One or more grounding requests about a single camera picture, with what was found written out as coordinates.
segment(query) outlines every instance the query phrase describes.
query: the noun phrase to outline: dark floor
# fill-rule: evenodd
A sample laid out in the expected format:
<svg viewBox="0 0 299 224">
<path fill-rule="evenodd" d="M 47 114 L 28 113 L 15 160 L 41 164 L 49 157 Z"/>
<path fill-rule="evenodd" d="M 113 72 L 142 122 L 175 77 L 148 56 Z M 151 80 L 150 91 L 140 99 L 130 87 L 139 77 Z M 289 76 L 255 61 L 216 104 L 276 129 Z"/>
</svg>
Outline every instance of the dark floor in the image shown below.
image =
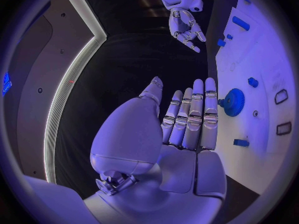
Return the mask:
<svg viewBox="0 0 299 224">
<path fill-rule="evenodd" d="M 98 190 L 99 175 L 89 159 L 92 141 L 109 114 L 139 95 L 154 76 L 164 83 L 160 120 L 175 90 L 205 80 L 208 72 L 217 79 L 217 40 L 237 0 L 225 0 L 224 6 L 223 1 L 215 0 L 213 7 L 214 0 L 203 0 L 204 10 L 195 13 L 207 36 L 206 43 L 197 42 L 198 54 L 170 35 L 169 11 L 160 0 L 88 0 L 108 39 L 82 72 L 64 108 L 55 149 L 58 184 L 83 199 Z M 227 181 L 227 199 L 215 224 L 231 220 L 258 196 L 229 177 Z"/>
</svg>

